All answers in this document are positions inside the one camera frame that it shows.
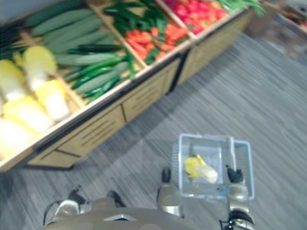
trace carrot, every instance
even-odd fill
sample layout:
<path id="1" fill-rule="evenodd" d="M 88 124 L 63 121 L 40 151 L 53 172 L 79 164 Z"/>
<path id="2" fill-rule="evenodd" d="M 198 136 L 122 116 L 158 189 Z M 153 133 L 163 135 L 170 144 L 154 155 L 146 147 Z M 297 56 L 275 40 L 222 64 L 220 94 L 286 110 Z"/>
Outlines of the carrot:
<path id="1" fill-rule="evenodd" d="M 160 51 L 160 53 L 158 54 L 158 56 L 155 57 L 155 59 L 159 60 L 159 59 L 163 58 L 165 55 L 166 55 L 166 52 Z"/>
<path id="2" fill-rule="evenodd" d="M 168 44 L 161 45 L 161 50 L 163 50 L 165 52 L 169 52 L 169 51 L 173 50 L 174 48 L 175 48 L 175 46 L 168 45 Z"/>
<path id="3" fill-rule="evenodd" d="M 146 50 L 149 52 L 150 50 L 154 49 L 155 48 L 155 45 L 153 43 L 149 43 L 146 45 Z"/>
<path id="4" fill-rule="evenodd" d="M 132 37 L 131 39 L 133 39 L 135 42 L 142 44 L 142 45 L 147 45 L 152 41 L 151 36 L 142 36 L 142 35 Z"/>
<path id="5" fill-rule="evenodd" d="M 142 47 L 140 44 L 138 44 L 136 41 L 134 41 L 132 38 L 127 38 L 127 41 L 129 44 L 135 49 L 137 53 L 146 53 L 147 50 Z"/>
<path id="6" fill-rule="evenodd" d="M 178 27 L 176 27 L 176 26 L 174 26 L 174 25 L 172 25 L 172 24 L 169 23 L 169 24 L 167 24 L 167 26 L 166 26 L 165 34 L 166 34 L 166 36 L 171 36 L 171 35 L 177 33 L 177 31 L 178 31 L 179 29 L 180 29 L 180 28 L 178 28 Z"/>
<path id="7" fill-rule="evenodd" d="M 169 40 L 172 41 L 180 40 L 187 35 L 188 31 L 189 29 L 187 27 L 182 27 L 175 34 L 171 35 Z"/>
<path id="8" fill-rule="evenodd" d="M 135 30 L 132 30 L 132 34 L 133 34 L 133 36 L 140 36 L 141 32 L 139 30 L 135 29 Z"/>
<path id="9" fill-rule="evenodd" d="M 175 42 L 173 40 L 170 40 L 170 39 L 166 40 L 166 44 L 168 44 L 170 46 L 175 46 Z"/>
<path id="10" fill-rule="evenodd" d="M 140 35 L 136 35 L 132 37 L 131 39 L 133 39 L 135 42 L 139 44 L 146 45 L 151 42 L 152 36 L 148 32 L 141 32 Z"/>
<path id="11" fill-rule="evenodd" d="M 132 31 L 126 31 L 125 37 L 127 37 L 127 38 L 133 37 L 133 32 Z"/>
<path id="12" fill-rule="evenodd" d="M 152 33 L 152 36 L 157 37 L 159 35 L 158 28 L 157 27 L 152 27 L 151 28 L 151 33 Z"/>

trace drawer handle slot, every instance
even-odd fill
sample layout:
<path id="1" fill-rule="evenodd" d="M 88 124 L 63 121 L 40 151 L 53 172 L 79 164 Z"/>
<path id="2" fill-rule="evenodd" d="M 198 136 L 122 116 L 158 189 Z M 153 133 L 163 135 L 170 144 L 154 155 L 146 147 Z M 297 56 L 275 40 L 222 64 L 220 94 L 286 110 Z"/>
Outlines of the drawer handle slot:
<path id="1" fill-rule="evenodd" d="M 155 86 L 151 86 L 148 90 L 142 92 L 142 94 L 138 95 L 135 100 L 138 101 L 142 97 L 147 97 L 155 89 Z"/>
<path id="2" fill-rule="evenodd" d="M 153 101 L 155 101 L 155 98 L 150 97 L 150 98 L 147 98 L 147 100 L 143 100 L 140 104 L 137 104 L 132 108 L 135 109 L 136 111 L 140 111 L 140 110 L 144 109 L 145 107 L 151 105 L 151 102 L 153 102 Z"/>
<path id="3" fill-rule="evenodd" d="M 86 133 L 81 139 L 85 139 L 88 135 L 90 135 L 91 133 L 93 133 L 94 131 L 96 131 L 97 129 L 99 129 L 101 126 L 105 125 L 109 120 L 105 120 L 103 123 L 101 123 L 100 125 L 98 125 L 95 129 L 93 129 L 92 131 Z"/>
<path id="4" fill-rule="evenodd" d="M 104 127 L 100 132 L 98 132 L 96 135 L 98 135 L 99 133 L 103 133 L 103 136 L 105 135 L 105 130 L 106 129 L 108 129 L 108 128 L 110 128 L 110 127 L 112 127 L 113 125 L 115 124 L 115 121 L 113 121 L 113 122 L 111 122 L 111 123 L 109 123 L 106 127 Z M 86 142 L 84 142 L 81 146 L 83 147 L 84 145 L 86 145 L 88 142 L 90 142 L 92 139 L 88 139 Z"/>
<path id="5" fill-rule="evenodd" d="M 99 127 L 99 129 L 97 128 L 97 129 L 95 129 L 95 130 L 93 130 L 93 131 L 95 131 L 94 133 L 89 133 L 89 135 L 86 137 L 86 140 L 84 140 L 85 141 L 85 143 L 86 142 L 88 142 L 88 141 L 90 141 L 92 138 L 95 138 L 99 133 L 101 133 L 104 129 L 106 129 L 106 128 L 109 128 L 111 125 L 113 125 L 115 123 L 115 121 L 113 121 L 113 122 L 110 122 L 110 121 L 108 121 L 107 123 L 105 123 L 105 126 L 100 126 Z"/>
<path id="6" fill-rule="evenodd" d="M 91 143 L 91 145 L 94 145 L 95 143 L 97 143 L 98 140 L 100 140 L 101 138 L 103 138 L 103 137 L 104 137 L 105 135 L 107 135 L 108 133 L 112 132 L 113 129 L 114 129 L 114 127 L 111 126 L 109 129 L 104 130 L 104 132 L 103 132 L 101 135 L 99 135 L 99 136 L 96 138 L 96 140 L 94 140 L 94 141 Z"/>

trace green cucumber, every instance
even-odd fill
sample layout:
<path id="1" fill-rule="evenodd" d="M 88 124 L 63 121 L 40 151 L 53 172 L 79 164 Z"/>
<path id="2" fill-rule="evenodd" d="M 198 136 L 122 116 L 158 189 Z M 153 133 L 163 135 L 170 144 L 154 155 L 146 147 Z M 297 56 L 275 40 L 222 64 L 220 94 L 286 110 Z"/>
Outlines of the green cucumber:
<path id="1" fill-rule="evenodd" d="M 105 60 L 102 60 L 101 62 L 92 64 L 90 66 L 85 67 L 84 69 L 82 69 L 79 74 L 80 76 L 87 74 L 88 72 L 98 69 L 98 68 L 102 68 L 102 67 L 106 67 L 106 66 L 113 66 L 116 65 L 118 63 L 120 63 L 121 61 L 124 61 L 126 59 L 126 57 L 120 57 L 120 56 L 115 56 L 113 58 L 108 58 Z"/>
<path id="2" fill-rule="evenodd" d="M 112 58 L 108 58 L 108 59 L 105 59 L 101 62 L 87 66 L 87 67 L 83 68 L 82 70 L 78 71 L 77 73 L 73 73 L 73 74 L 66 76 L 65 81 L 71 82 L 71 81 L 77 80 L 80 77 L 91 73 L 92 71 L 95 71 L 95 70 L 103 68 L 103 67 L 114 66 L 114 65 L 118 64 L 119 62 L 121 62 L 123 60 L 124 60 L 123 57 L 113 56 Z"/>
<path id="3" fill-rule="evenodd" d="M 93 52 L 93 53 L 99 53 L 99 52 L 116 52 L 121 50 L 122 47 L 119 45 L 81 45 L 79 46 L 79 50 L 83 52 Z"/>
<path id="4" fill-rule="evenodd" d="M 65 34 L 70 33 L 70 31 L 73 33 L 73 31 L 79 30 L 80 28 L 83 28 L 85 26 L 88 26 L 91 24 L 92 21 L 95 21 L 99 19 L 97 15 L 90 15 L 85 17 L 84 19 L 77 21 L 73 24 L 69 24 L 67 26 L 64 26 L 60 29 L 53 30 L 43 36 L 43 42 L 48 44 L 53 41 L 53 39 L 56 39 L 57 37 Z"/>
<path id="5" fill-rule="evenodd" d="M 62 66 L 87 66 L 104 60 L 118 57 L 117 54 L 56 54 L 55 58 L 59 65 Z"/>
<path id="6" fill-rule="evenodd" d="M 109 35 L 108 37 L 105 37 L 105 38 L 99 40 L 98 42 L 95 42 L 95 44 L 97 44 L 97 45 L 109 45 L 109 44 L 113 44 L 114 41 L 115 41 L 115 36 Z"/>
<path id="7" fill-rule="evenodd" d="M 107 66 L 107 67 L 102 67 L 99 69 L 95 69 L 91 72 L 89 72 L 88 74 L 84 75 L 83 77 L 81 77 L 80 79 L 78 79 L 74 85 L 71 87 L 73 90 L 77 89 L 78 87 L 80 87 L 81 85 L 83 85 L 84 83 L 88 82 L 89 80 L 101 75 L 101 74 L 105 74 L 108 73 L 112 70 L 113 68 L 111 66 Z"/>
<path id="8" fill-rule="evenodd" d="M 83 0 L 67 0 L 49 6 L 27 18 L 26 26 L 35 26 L 63 12 L 75 10 L 84 6 Z"/>
<path id="9" fill-rule="evenodd" d="M 132 57 L 132 54 L 127 50 L 127 48 L 125 48 L 125 51 L 126 51 L 128 67 L 129 67 L 129 71 L 130 71 L 130 79 L 131 79 L 131 81 L 133 81 L 134 77 L 135 77 L 135 69 L 134 69 L 134 65 L 133 65 L 133 57 Z"/>
<path id="10" fill-rule="evenodd" d="M 89 9 L 80 9 L 80 10 L 73 10 L 62 13 L 54 18 L 51 18 L 38 26 L 34 27 L 31 34 L 33 36 L 44 35 L 49 31 L 58 29 L 60 27 L 66 26 L 68 24 L 74 23 L 84 17 L 93 14 L 92 10 Z"/>
<path id="11" fill-rule="evenodd" d="M 80 54 L 80 55 L 88 55 L 88 54 L 94 54 L 93 52 L 84 52 L 80 51 L 78 49 L 69 49 L 66 52 L 67 54 Z"/>
<path id="12" fill-rule="evenodd" d="M 115 86 L 116 83 L 119 82 L 119 80 L 120 80 L 119 75 L 116 75 L 115 77 L 111 78 L 107 83 L 105 83 L 102 87 L 99 88 L 99 90 L 92 96 L 92 98 L 88 101 L 87 104 L 93 102 L 94 100 L 98 99 L 103 94 L 105 94 L 107 91 L 112 89 L 113 86 Z"/>
<path id="13" fill-rule="evenodd" d="M 65 43 L 50 43 L 47 47 L 55 52 L 55 53 L 64 53 L 69 49 L 77 48 L 80 45 L 83 44 L 91 44 L 94 43 L 101 38 L 108 35 L 108 31 L 96 31 L 91 34 L 79 37 L 73 41 L 68 41 Z"/>
<path id="14" fill-rule="evenodd" d="M 96 18 L 92 20 L 89 23 L 82 23 L 82 25 L 79 26 L 79 28 L 73 28 L 62 35 L 58 36 L 56 39 L 53 40 L 51 44 L 60 44 L 60 43 L 66 43 L 68 41 L 72 41 L 74 39 L 78 39 L 81 36 L 88 35 L 96 30 L 99 29 L 99 27 L 102 25 L 102 21 L 100 18 Z"/>
<path id="15" fill-rule="evenodd" d="M 127 67 L 128 67 L 127 62 L 120 62 L 116 66 L 114 66 L 111 72 L 95 77 L 94 79 L 91 79 L 90 81 L 80 86 L 76 91 L 78 94 L 82 94 L 91 91 L 93 89 L 96 89 L 97 87 L 102 86 L 103 84 L 111 80 L 116 75 L 121 74 L 123 71 L 127 69 Z"/>

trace striped carpet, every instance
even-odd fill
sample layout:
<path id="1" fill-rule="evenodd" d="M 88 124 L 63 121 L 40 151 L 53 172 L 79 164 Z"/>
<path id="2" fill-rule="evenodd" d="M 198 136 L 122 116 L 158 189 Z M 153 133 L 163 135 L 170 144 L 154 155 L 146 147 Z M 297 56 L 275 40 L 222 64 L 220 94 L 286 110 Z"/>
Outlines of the striped carpet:
<path id="1" fill-rule="evenodd" d="M 0 229 L 36 230 L 45 207 L 76 185 L 91 200 L 114 189 L 129 207 L 155 208 L 161 169 L 180 133 L 229 134 L 251 143 L 258 230 L 307 226 L 307 66 L 240 36 L 235 45 L 165 96 L 70 172 L 20 169 L 1 183 Z M 219 229 L 225 204 L 185 199 L 185 216 Z"/>

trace wooden display shelf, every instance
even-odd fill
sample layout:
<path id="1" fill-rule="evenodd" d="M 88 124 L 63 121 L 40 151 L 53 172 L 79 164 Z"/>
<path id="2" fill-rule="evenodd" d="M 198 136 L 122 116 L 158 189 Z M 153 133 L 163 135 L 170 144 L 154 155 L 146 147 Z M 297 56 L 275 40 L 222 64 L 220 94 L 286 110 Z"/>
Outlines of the wooden display shelf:
<path id="1" fill-rule="evenodd" d="M 102 26 L 101 29 L 105 30 L 108 28 L 108 25 L 106 25 L 106 27 Z M 21 37 L 27 46 L 44 45 L 40 37 L 31 37 L 29 31 L 27 30 L 21 31 Z M 119 44 L 123 44 L 125 47 L 128 47 L 128 44 L 123 38 L 119 39 Z M 123 93 L 123 96 L 118 97 L 115 102 L 102 109 L 97 115 L 87 119 L 68 134 L 61 136 L 59 140 L 55 141 L 55 143 L 49 145 L 44 150 L 39 150 L 40 146 L 46 139 L 56 136 L 57 133 L 64 127 L 68 127 L 73 122 L 78 121 L 85 113 L 91 113 L 90 111 L 99 107 L 100 104 L 104 104 L 104 102 L 107 102 L 110 98 L 113 98 L 114 95 L 121 94 L 122 91 L 125 91 L 126 88 L 131 88 L 130 85 L 135 83 L 130 79 L 127 79 L 121 84 L 117 85 L 115 88 L 108 91 L 99 99 L 95 100 L 89 105 L 86 105 L 86 101 L 71 89 L 71 84 L 67 84 L 63 80 L 62 74 L 65 73 L 65 70 L 61 69 L 57 74 L 55 74 L 54 78 L 60 81 L 68 94 L 68 105 L 72 111 L 72 115 L 66 120 L 55 124 L 53 127 L 49 128 L 33 139 L 32 142 L 29 143 L 29 146 L 20 153 L 0 161 L 0 171 L 7 171 L 25 159 L 27 159 L 27 165 L 31 166 L 68 168 L 97 145 L 101 144 L 105 139 L 114 134 L 118 129 L 124 126 L 127 121 L 130 121 L 136 117 L 144 109 L 152 105 L 156 100 L 167 93 L 178 68 L 179 59 L 177 58 L 175 61 L 172 61 L 170 65 L 163 67 L 163 69 L 159 71 L 158 66 L 161 63 L 155 63 L 155 65 L 147 66 L 141 62 L 137 56 L 134 57 L 134 66 L 137 70 L 135 75 L 136 81 L 140 80 L 145 75 L 147 78 L 151 79 L 151 76 L 149 76 L 148 73 L 152 71 L 153 73 L 156 73 L 152 78 L 157 79 L 154 86 L 158 92 L 153 95 L 142 95 L 144 100 L 142 101 L 141 107 L 138 108 L 130 105 L 132 104 L 131 102 L 136 102 L 136 98 L 138 98 L 137 95 L 139 95 L 137 91 L 146 91 L 146 88 L 143 89 L 143 83 L 133 88 L 133 91 L 135 92 L 134 95 L 130 93 L 125 96 Z M 96 136 L 91 138 L 90 136 L 95 132 Z"/>

